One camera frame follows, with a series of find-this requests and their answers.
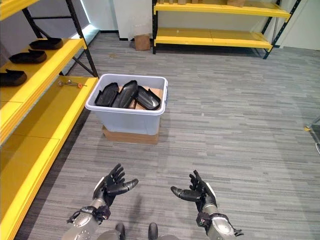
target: gray carpet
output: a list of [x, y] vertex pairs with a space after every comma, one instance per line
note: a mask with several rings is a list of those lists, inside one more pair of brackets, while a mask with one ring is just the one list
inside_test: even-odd
[[[320, 157], [303, 126], [320, 113], [320, 52], [276, 48], [263, 60], [262, 51], [250, 48], [160, 46], [152, 55], [132, 44], [100, 34], [90, 51], [100, 75], [167, 78], [159, 143], [107, 141], [99, 119], [85, 110], [16, 239], [60, 239], [66, 219], [91, 202], [101, 176], [122, 163], [126, 179], [139, 184], [116, 197], [93, 239], [119, 221], [128, 240], [148, 239], [151, 222], [160, 234], [207, 239], [196, 225], [195, 204], [170, 191], [187, 188], [197, 169], [220, 211], [243, 230], [239, 240], [319, 240]], [[71, 73], [87, 75], [79, 66]]]

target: white plastic container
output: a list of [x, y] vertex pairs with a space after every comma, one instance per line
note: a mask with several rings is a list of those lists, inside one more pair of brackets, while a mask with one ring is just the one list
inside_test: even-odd
[[[102, 91], [110, 83], [118, 83], [119, 86], [123, 86], [131, 80], [136, 80], [140, 86], [163, 90], [161, 105], [158, 110], [137, 110], [95, 105], [99, 90]], [[85, 108], [93, 111], [110, 132], [156, 135], [159, 130], [160, 116], [166, 109], [167, 89], [167, 79], [160, 76], [104, 74], [100, 77], [86, 101]]]

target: cardboard item on shelf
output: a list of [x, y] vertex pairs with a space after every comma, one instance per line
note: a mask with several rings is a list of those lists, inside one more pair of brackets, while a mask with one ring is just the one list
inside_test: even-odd
[[134, 45], [135, 45], [135, 50], [137, 51], [150, 50], [149, 34], [134, 36]]
[[178, 4], [180, 5], [187, 4], [187, 0], [178, 0]]
[[243, 7], [246, 0], [227, 0], [226, 4], [235, 6], [235, 7]]

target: robotic arm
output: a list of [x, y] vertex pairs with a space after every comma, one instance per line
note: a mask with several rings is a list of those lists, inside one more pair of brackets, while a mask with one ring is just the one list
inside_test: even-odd
[[94, 188], [92, 202], [76, 211], [68, 220], [71, 228], [63, 235], [62, 240], [90, 239], [103, 220], [111, 215], [109, 207], [116, 195], [124, 194], [138, 184], [138, 179], [125, 182], [124, 168], [117, 164], [113, 170], [97, 183]]
[[243, 235], [240, 229], [237, 230], [231, 225], [227, 215], [219, 213], [216, 194], [210, 184], [201, 179], [197, 170], [193, 173], [194, 175], [189, 175], [190, 190], [172, 186], [171, 191], [182, 200], [195, 202], [198, 210], [197, 225], [205, 228], [211, 240], [234, 240]]

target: yellow shelf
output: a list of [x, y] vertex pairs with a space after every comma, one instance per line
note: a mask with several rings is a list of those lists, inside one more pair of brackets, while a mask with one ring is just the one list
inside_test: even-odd
[[23, 70], [27, 75], [27, 81], [20, 86], [0, 88], [0, 145], [81, 47], [85, 47], [83, 39], [63, 39], [62, 48], [45, 51], [47, 55], [45, 62], [40, 64], [8, 62], [0, 68], [2, 73], [6, 69]]
[[153, 8], [153, 14], [156, 14], [157, 11], [256, 15], [285, 18], [285, 21], [290, 18], [290, 13], [281, 9], [277, 4], [258, 1], [246, 1], [243, 7], [226, 5], [226, 0], [200, 0], [199, 3], [193, 4], [189, 1], [184, 5], [176, 2], [173, 4], [157, 2]]
[[98, 80], [96, 77], [58, 78], [64, 82], [68, 79], [87, 86], [80, 89], [76, 86], [58, 86], [55, 82], [2, 146], [1, 240], [15, 237]]
[[38, 1], [39, 0], [2, 0], [2, 3], [0, 3], [0, 21]]
[[272, 48], [263, 34], [258, 32], [195, 28], [159, 27], [154, 46], [156, 44], [228, 46], [268, 50]]

